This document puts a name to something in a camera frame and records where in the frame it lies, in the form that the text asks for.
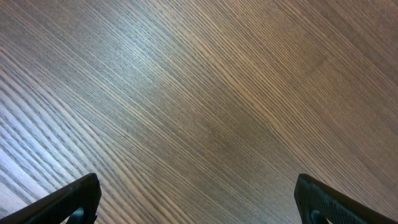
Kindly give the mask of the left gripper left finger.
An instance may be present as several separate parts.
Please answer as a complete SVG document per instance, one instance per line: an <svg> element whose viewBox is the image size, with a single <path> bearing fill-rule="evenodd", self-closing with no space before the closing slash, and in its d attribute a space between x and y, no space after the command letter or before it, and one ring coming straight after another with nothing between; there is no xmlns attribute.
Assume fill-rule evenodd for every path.
<svg viewBox="0 0 398 224"><path fill-rule="evenodd" d="M2 218L1 223L93 224L100 199L100 182L95 173L90 173Z"/></svg>

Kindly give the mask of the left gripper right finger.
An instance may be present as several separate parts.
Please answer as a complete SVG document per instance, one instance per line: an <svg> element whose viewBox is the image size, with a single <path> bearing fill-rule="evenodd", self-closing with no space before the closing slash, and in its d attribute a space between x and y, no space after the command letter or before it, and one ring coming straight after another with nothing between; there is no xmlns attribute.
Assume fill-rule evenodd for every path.
<svg viewBox="0 0 398 224"><path fill-rule="evenodd" d="M397 224L308 174L298 175L294 199L302 223Z"/></svg>

